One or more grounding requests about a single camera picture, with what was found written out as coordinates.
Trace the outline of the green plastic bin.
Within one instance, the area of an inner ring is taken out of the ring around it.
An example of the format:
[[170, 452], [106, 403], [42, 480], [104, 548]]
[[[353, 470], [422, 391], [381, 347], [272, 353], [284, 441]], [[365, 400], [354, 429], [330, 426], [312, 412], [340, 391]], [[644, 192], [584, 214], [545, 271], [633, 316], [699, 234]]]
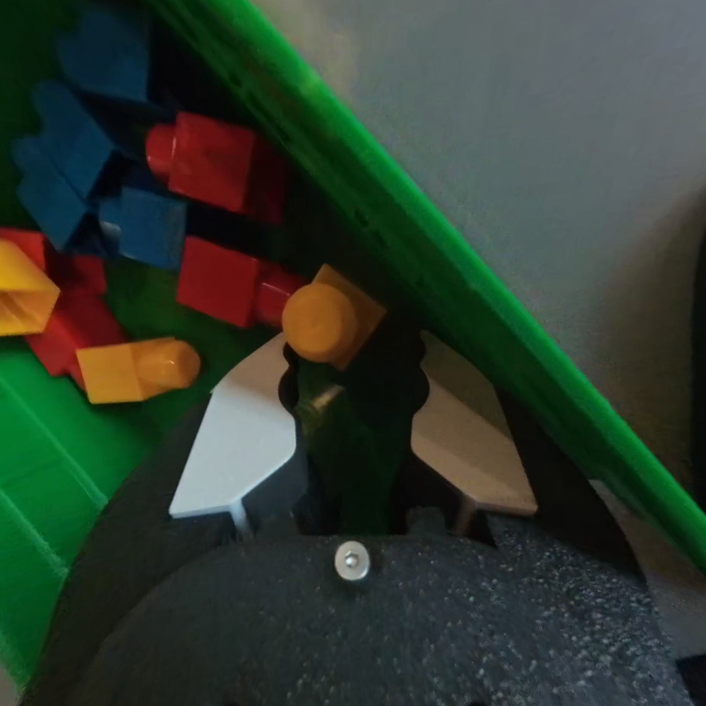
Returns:
[[[293, 252], [308, 268], [333, 256], [471, 354], [585, 475], [705, 570], [705, 514], [253, 1], [137, 1], [136, 13], [157, 23], [166, 99], [261, 128], [343, 225], [337, 243], [306, 215], [301, 245], [274, 235], [277, 256]], [[99, 511], [206, 385], [91, 411], [22, 338], [2, 342], [1, 661], [20, 685], [37, 669], [68, 567]]]

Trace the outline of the pile of colourful mega blocks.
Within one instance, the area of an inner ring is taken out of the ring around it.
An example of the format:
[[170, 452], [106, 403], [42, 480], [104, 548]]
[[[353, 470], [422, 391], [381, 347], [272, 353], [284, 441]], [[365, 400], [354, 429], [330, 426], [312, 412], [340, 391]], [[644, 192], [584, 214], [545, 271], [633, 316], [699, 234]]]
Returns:
[[58, 74], [31, 87], [35, 127], [8, 145], [32, 226], [1, 217], [1, 342], [18, 340], [94, 405], [144, 402], [214, 366], [192, 333], [129, 333], [107, 303], [108, 264], [167, 275], [174, 305], [210, 324], [280, 329], [304, 284], [265, 254], [284, 225], [289, 165], [254, 126], [191, 109], [199, 71], [141, 7], [70, 7], [44, 41]]

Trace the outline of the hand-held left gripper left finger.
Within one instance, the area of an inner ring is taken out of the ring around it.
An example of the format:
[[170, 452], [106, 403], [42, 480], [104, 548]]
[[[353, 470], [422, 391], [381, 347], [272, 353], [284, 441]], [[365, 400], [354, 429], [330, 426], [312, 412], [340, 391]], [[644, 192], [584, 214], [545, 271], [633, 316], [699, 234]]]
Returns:
[[240, 533], [253, 533], [244, 499], [295, 455], [295, 419], [279, 396], [288, 368], [279, 333], [216, 384], [169, 507], [172, 519], [226, 513]]

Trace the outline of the yellow mega block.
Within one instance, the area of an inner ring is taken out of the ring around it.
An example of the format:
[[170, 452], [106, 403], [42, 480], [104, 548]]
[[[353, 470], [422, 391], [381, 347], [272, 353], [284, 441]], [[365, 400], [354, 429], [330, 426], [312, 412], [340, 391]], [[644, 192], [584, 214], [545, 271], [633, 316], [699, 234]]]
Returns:
[[329, 264], [291, 295], [282, 313], [288, 346], [301, 358], [344, 371], [361, 353], [387, 309]]

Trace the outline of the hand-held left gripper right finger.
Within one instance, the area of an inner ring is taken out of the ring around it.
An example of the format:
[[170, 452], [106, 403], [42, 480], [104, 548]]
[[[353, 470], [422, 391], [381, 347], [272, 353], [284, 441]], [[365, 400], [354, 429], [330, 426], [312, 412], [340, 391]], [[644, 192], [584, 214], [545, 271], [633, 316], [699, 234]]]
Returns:
[[421, 332], [426, 400], [411, 450], [481, 510], [533, 516], [537, 501], [492, 383], [470, 361]]

